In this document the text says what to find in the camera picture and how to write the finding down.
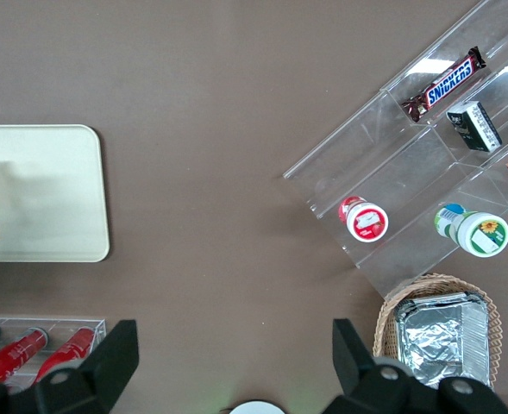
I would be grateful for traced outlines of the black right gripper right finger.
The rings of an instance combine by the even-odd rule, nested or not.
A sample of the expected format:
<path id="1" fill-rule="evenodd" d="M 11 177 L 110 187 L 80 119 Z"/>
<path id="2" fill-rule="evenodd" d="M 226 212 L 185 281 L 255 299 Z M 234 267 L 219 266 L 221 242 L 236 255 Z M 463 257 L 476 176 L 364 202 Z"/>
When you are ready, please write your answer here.
<path id="1" fill-rule="evenodd" d="M 508 413 L 476 379 L 450 377 L 433 389 L 397 362 L 375 361 L 347 318 L 333 321 L 332 356 L 342 394 L 325 413 Z"/>

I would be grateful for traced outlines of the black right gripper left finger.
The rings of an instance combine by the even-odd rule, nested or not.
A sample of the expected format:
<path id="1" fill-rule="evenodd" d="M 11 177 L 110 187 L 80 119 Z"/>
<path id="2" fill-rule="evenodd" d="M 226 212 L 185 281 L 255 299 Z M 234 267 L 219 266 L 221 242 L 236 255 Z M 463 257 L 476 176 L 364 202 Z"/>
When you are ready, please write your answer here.
<path id="1" fill-rule="evenodd" d="M 15 394 L 0 384 L 0 413 L 109 413 L 139 360 L 137 323 L 121 320 L 78 367 L 58 368 Z"/>

